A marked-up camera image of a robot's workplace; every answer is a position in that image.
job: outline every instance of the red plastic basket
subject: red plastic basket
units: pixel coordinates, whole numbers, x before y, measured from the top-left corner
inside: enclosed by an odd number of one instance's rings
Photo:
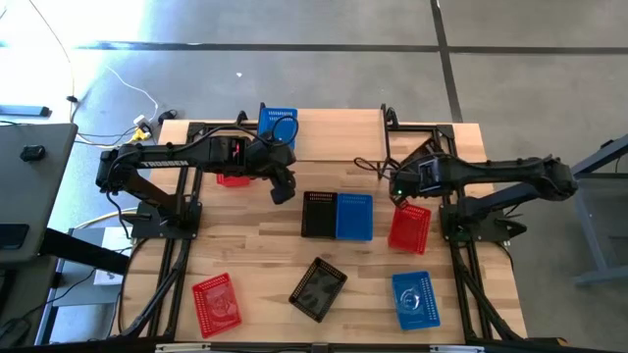
[[[192,292],[203,338],[235,328],[242,323],[229,274],[195,284]]]
[[[223,176],[216,175],[216,182],[226,187],[247,186],[251,183],[248,176]]]
[[[425,245],[430,231],[432,212],[422,207],[407,205],[394,210],[389,247],[414,252],[425,253]]]

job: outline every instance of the blue tray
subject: blue tray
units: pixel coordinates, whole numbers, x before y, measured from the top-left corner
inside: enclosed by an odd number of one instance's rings
[[[296,119],[296,109],[293,108],[264,108],[260,112],[260,118],[257,125],[257,134],[270,131],[273,129],[275,122],[282,117],[290,116]],[[275,137],[281,141],[288,141],[294,134],[296,124],[292,119],[283,119],[275,129]],[[289,144],[294,149],[294,140]]]
[[[373,240],[373,196],[349,193],[338,195],[336,239]]]
[[[401,329],[435,328],[441,325],[427,271],[392,275],[392,290]]]

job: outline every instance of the wooden tabletop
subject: wooden tabletop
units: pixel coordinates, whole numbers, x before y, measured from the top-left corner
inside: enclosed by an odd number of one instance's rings
[[[379,110],[299,110],[303,121],[296,140],[299,162],[295,171],[296,196],[283,205],[274,205],[269,181],[254,180],[242,188],[226,188],[214,175],[203,176],[200,201],[203,216],[198,237],[192,242],[177,341],[202,340],[194,311],[191,287],[210,277],[229,273],[235,288],[242,324],[210,337],[214,341],[336,342],[336,343],[461,343],[464,341],[457,303],[451,258],[438,222],[439,198],[413,200],[433,212],[425,255],[392,250],[387,236],[393,219],[388,183],[374,173],[356,168],[354,157],[382,160],[383,140],[374,139],[381,126]],[[185,140],[188,122],[166,122],[160,143]],[[477,124],[455,124],[460,158],[470,162],[486,160]],[[392,156],[401,160],[425,139],[427,133],[392,132]],[[341,144],[341,153],[325,146]],[[307,156],[306,160],[299,154]],[[179,172],[155,170],[151,180],[174,192]],[[304,191],[336,191],[373,195],[373,241],[349,242],[308,239],[300,236]],[[493,191],[491,185],[466,189],[481,196]],[[149,240],[136,254],[124,293],[125,327],[154,293],[164,241]],[[348,280],[323,323],[317,324],[288,303],[288,297],[314,258],[321,257],[347,274]],[[491,243],[478,244],[478,257],[487,296],[510,326],[525,336],[514,277],[506,255]],[[394,310],[391,275],[428,271],[437,296],[441,317],[439,328],[402,331]],[[162,312],[167,321],[170,294]],[[478,311],[469,301],[476,332],[480,332]]]

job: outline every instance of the black tray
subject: black tray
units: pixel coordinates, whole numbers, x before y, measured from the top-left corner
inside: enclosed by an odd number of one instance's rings
[[[336,239],[337,203],[335,192],[305,191],[301,236]]]
[[[317,257],[288,301],[320,323],[345,282],[345,274]]]

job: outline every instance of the blue plastic basket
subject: blue plastic basket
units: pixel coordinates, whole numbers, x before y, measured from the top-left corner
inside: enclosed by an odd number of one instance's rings
[[[441,325],[427,271],[392,275],[392,290],[401,329],[435,328]]]
[[[285,116],[297,118],[296,109],[293,108],[264,108],[260,112],[259,122],[257,125],[257,134],[264,133],[273,129],[275,122]],[[275,137],[281,141],[288,141],[296,129],[296,124],[292,119],[284,119],[279,122],[275,129]],[[289,144],[294,149],[294,140]]]
[[[338,195],[336,239],[373,240],[373,196],[349,193]]]

